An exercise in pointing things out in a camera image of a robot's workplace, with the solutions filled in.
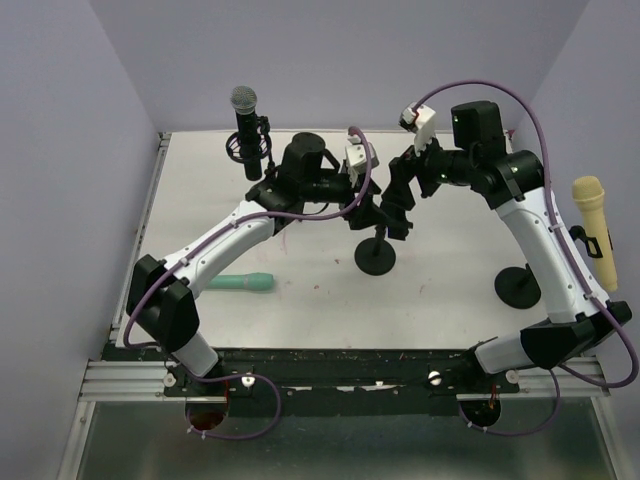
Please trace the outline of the black round-base mic stand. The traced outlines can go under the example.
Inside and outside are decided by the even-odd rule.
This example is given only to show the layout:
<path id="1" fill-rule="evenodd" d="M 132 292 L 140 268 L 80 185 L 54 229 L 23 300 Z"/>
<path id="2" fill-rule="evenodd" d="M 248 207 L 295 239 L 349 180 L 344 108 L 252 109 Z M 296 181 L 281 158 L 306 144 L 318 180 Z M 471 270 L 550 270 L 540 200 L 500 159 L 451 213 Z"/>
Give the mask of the black round-base mic stand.
<path id="1" fill-rule="evenodd" d="M 360 271 L 371 276 L 389 273 L 396 262 L 393 246 L 386 240 L 386 227 L 378 225 L 373 237 L 361 241 L 354 252 L 354 260 Z"/>

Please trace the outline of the teal microphone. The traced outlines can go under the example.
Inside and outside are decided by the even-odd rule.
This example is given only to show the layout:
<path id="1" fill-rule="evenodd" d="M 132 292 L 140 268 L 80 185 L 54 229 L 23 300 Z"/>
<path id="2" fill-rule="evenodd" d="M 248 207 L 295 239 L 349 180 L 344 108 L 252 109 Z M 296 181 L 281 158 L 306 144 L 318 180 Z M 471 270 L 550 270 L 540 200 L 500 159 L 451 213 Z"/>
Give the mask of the teal microphone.
<path id="1" fill-rule="evenodd" d="M 263 292 L 272 290 L 275 278 L 272 274 L 255 272 L 239 275 L 218 275 L 207 285 L 208 290 L 244 290 Z"/>

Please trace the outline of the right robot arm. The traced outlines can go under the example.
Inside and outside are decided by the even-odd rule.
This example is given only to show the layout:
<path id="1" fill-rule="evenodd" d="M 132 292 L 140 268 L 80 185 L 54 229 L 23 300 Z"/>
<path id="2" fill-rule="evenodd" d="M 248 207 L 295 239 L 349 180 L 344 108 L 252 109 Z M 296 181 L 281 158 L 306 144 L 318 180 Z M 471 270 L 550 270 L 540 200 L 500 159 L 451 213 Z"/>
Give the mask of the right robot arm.
<path id="1" fill-rule="evenodd" d="M 631 310 L 626 302 L 610 299 L 613 283 L 592 273 L 581 258 L 557 209 L 545 163 L 528 150 L 507 151 L 497 104 L 457 105 L 451 117 L 455 147 L 446 150 L 436 139 L 432 109 L 413 102 L 401 113 L 399 123 L 414 141 L 389 165 L 391 181 L 382 209 L 390 218 L 388 237 L 403 240 L 412 227 L 406 218 L 415 206 L 412 180 L 424 198 L 444 184 L 468 187 L 483 197 L 520 247 L 546 317 L 517 334 L 472 348 L 473 359 L 461 365 L 460 379 L 467 389 L 480 392 L 499 372 L 560 367 L 612 333 L 622 334 Z"/>

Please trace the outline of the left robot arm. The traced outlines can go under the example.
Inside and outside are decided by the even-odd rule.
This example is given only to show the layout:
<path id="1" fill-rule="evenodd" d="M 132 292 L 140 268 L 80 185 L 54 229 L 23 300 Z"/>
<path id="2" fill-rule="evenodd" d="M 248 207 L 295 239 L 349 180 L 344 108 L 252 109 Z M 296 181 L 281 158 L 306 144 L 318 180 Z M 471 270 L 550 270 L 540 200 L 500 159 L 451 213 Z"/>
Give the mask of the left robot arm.
<path id="1" fill-rule="evenodd" d="M 295 220 L 307 221 L 308 203 L 339 205 L 337 218 L 368 205 L 366 198 L 376 152 L 356 127 L 348 131 L 345 159 L 338 162 L 322 137 L 301 132 L 286 146 L 279 165 L 247 192 L 222 222 L 188 246 L 161 260 L 151 255 L 134 265 L 126 329 L 139 325 L 187 370 L 187 382 L 201 395 L 222 380 L 217 352 L 199 331 L 196 300 L 209 282 L 247 251 Z"/>

